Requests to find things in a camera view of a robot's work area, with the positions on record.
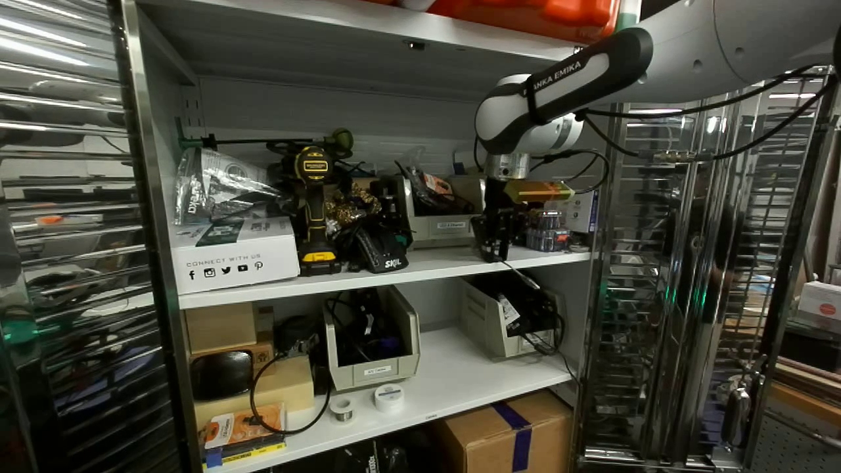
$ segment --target tape roll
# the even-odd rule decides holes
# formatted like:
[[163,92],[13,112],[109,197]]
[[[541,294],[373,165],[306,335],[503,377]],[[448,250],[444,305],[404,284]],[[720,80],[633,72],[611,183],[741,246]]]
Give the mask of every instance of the tape roll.
[[403,399],[404,399],[404,391],[400,385],[383,385],[383,388],[373,389],[373,406],[382,414],[400,414],[404,406]]
[[340,420],[340,423],[347,423],[352,420],[352,403],[349,399],[331,399],[331,415]]

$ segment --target storage cabinet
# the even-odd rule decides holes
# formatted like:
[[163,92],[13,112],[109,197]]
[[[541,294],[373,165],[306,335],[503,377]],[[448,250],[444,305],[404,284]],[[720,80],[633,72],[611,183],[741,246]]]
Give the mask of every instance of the storage cabinet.
[[[144,155],[155,172],[157,240],[172,269],[178,126],[186,138],[324,138],[347,126],[356,160],[395,175],[395,160],[450,177],[474,168],[474,113],[507,74],[536,72],[570,46],[515,31],[418,16],[352,0],[333,4],[140,4],[134,68],[147,85]],[[253,164],[276,155],[259,147],[222,147]],[[550,168],[578,172],[581,160]],[[528,271],[558,294],[565,319],[562,357],[492,361],[461,332],[461,280]],[[286,451],[224,472],[256,472],[315,452],[429,423],[515,394],[559,388],[583,357],[591,256],[512,250],[510,264],[481,264],[471,248],[412,250],[395,273],[333,273],[202,294],[172,294],[178,311],[259,303],[276,319],[312,311],[327,294],[398,284],[420,317],[420,368],[404,382],[404,410],[378,414],[373,389],[347,394],[356,420],[324,415]]]

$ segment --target robotic arm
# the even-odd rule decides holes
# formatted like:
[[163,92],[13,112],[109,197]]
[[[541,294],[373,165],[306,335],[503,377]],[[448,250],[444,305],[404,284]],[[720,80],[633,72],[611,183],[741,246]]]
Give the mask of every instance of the robotic arm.
[[578,139],[578,108],[687,104],[808,64],[839,68],[839,0],[676,4],[641,28],[538,74],[503,80],[485,98],[475,139],[487,150],[487,214],[474,221],[485,260],[507,257],[507,183],[528,177],[532,155],[559,154]]

